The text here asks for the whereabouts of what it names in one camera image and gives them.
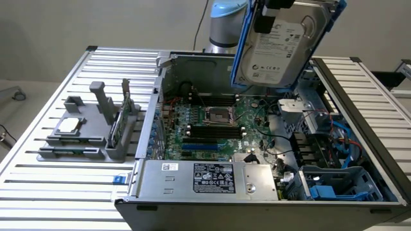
capacitor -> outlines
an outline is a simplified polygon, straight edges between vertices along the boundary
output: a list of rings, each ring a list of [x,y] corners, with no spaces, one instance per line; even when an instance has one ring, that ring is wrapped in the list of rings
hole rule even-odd
[[[266,104],[266,100],[260,99],[258,102],[259,105],[264,105]]]
[[[256,109],[258,108],[258,103],[251,103],[251,108]]]
[[[270,142],[270,148],[274,148],[274,146],[275,146],[275,140],[272,139]]]
[[[262,151],[264,150],[264,141],[263,140],[259,141],[259,149]]]
[[[258,117],[258,118],[255,119],[255,122],[256,122],[256,124],[258,124],[258,126],[259,126],[259,125],[262,124],[262,118]]]

sticker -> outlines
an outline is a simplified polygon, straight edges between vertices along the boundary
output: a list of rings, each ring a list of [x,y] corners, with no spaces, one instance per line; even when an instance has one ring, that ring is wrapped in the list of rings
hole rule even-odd
[[[196,193],[236,193],[232,165],[194,164],[192,190]]]
[[[247,67],[254,82],[278,84],[298,49],[304,29],[300,23],[276,20],[270,34],[258,34]]]
[[[163,163],[162,170],[163,171],[178,171],[179,164],[178,163]]]

blue clip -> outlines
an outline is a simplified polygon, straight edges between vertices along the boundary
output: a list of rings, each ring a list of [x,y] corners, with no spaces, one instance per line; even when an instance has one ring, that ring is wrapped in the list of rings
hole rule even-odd
[[[311,197],[319,201],[364,201],[368,192],[360,192],[355,195],[335,195],[332,186],[315,185],[310,188]]]
[[[114,177],[114,185],[126,185],[126,179],[127,177],[124,176],[115,176]]]

black cable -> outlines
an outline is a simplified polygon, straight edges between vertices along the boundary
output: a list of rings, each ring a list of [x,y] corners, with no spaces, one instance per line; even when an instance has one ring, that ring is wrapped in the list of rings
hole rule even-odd
[[[206,11],[207,11],[207,6],[208,6],[208,0],[206,2],[206,7],[204,7],[203,16],[202,16],[202,20],[200,20],[200,23],[199,23],[198,31],[195,32],[194,45],[192,45],[192,50],[194,51],[195,51],[195,44],[198,42],[198,35],[199,35],[200,27],[202,27],[202,22],[203,22]]]
[[[182,81],[180,84],[179,84],[179,88],[178,88],[178,94],[180,94],[180,90],[182,90],[182,87],[183,87],[184,84],[190,84],[190,86],[192,87],[192,82],[191,81],[188,81],[188,80]]]
[[[259,108],[259,110],[256,111],[256,115],[255,115],[255,118],[254,118],[254,124],[256,123],[258,114],[259,114],[259,112],[262,111],[262,109],[263,109],[263,108],[264,108],[264,107],[260,107],[260,108]],[[280,135],[271,135],[271,134],[268,134],[268,133],[263,132],[263,131],[258,128],[258,125],[256,125],[256,124],[255,124],[255,128],[256,128],[256,131],[258,131],[260,134],[263,134],[264,136],[270,136],[270,137],[280,137],[280,138],[283,138],[283,139],[286,139],[286,140],[288,140],[288,141],[290,141],[290,139],[288,139],[286,136],[280,136]]]
[[[246,112],[243,112],[243,114],[242,115],[239,115],[239,117],[234,120],[234,121],[238,121],[242,117],[243,117],[243,115],[247,113],[247,111]]]
[[[12,136],[12,134],[11,134],[11,133],[8,132],[8,130],[5,129],[5,126],[3,126],[3,125],[0,124],[0,127],[3,127],[5,133],[11,136],[11,138],[15,140],[15,142],[17,142],[17,140],[15,139],[15,137]]]
[[[286,153],[290,153],[290,152],[292,152],[292,150],[288,150],[288,151],[284,151],[284,152],[282,152],[282,153],[271,153],[270,151],[268,151],[268,145],[270,145],[270,143],[271,142],[268,142],[267,144],[266,144],[266,148],[264,148],[264,153],[268,153],[270,155],[282,155],[282,154],[286,154]]]
[[[294,167],[291,167],[290,165],[284,165],[284,171],[288,171],[288,170],[291,170],[294,174],[298,173],[298,170]]]
[[[286,153],[290,153],[290,152],[294,152],[294,150],[288,150],[288,151],[284,151],[282,153],[276,153],[276,154],[271,154],[271,155],[282,155],[282,154],[286,154]]]
[[[246,163],[251,163],[251,162],[256,162],[256,164],[259,165],[260,164],[260,161],[259,161],[259,159],[258,159],[258,156],[255,155],[255,154],[250,154],[248,156],[246,156],[246,158],[244,158],[244,162]]]
[[[244,94],[251,88],[254,87],[254,85],[250,85],[250,87],[246,88],[246,90],[243,90],[239,95]]]

warning label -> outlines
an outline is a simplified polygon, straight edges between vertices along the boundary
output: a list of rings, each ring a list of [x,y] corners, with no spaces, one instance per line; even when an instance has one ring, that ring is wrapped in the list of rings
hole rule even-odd
[[[192,190],[196,193],[236,193],[232,165],[194,164]]]

